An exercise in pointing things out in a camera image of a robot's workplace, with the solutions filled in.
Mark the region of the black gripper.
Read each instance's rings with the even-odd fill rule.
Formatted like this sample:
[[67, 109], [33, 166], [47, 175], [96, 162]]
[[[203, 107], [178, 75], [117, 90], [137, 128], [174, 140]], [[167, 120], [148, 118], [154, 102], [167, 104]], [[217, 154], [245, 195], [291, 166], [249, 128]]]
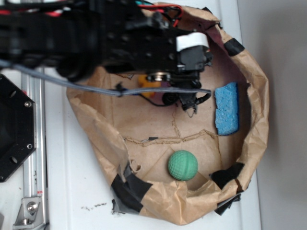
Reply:
[[[173, 87], [201, 88], [200, 73], [213, 58], [205, 34], [175, 28], [159, 12], [145, 16], [142, 11], [107, 17], [105, 29], [103, 67], [107, 72], [147, 74], [152, 81], [178, 82], [171, 84]], [[205, 90], [200, 98], [196, 94], [166, 92], [163, 104], [171, 106], [180, 101], [183, 111], [193, 109], [188, 114], [193, 117], [212, 91]]]

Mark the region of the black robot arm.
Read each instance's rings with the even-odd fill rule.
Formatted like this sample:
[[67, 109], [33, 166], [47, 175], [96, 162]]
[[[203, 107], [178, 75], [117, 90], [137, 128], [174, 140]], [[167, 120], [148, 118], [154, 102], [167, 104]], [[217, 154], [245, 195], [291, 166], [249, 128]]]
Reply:
[[[37, 67], [54, 67], [63, 86], [112, 96], [161, 92], [163, 106], [181, 102], [183, 110], [196, 111], [212, 94], [201, 87], [200, 74], [213, 56], [205, 34], [179, 29], [183, 14], [177, 4], [142, 0], [6, 0], [0, 7], [0, 66], [41, 79], [47, 77]], [[81, 86], [99, 66], [169, 87]]]

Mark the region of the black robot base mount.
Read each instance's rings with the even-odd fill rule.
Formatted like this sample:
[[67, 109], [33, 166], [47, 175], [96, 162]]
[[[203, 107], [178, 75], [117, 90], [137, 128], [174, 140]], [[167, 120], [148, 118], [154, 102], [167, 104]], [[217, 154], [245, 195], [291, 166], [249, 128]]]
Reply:
[[0, 75], [0, 181], [7, 181], [35, 150], [35, 102]]

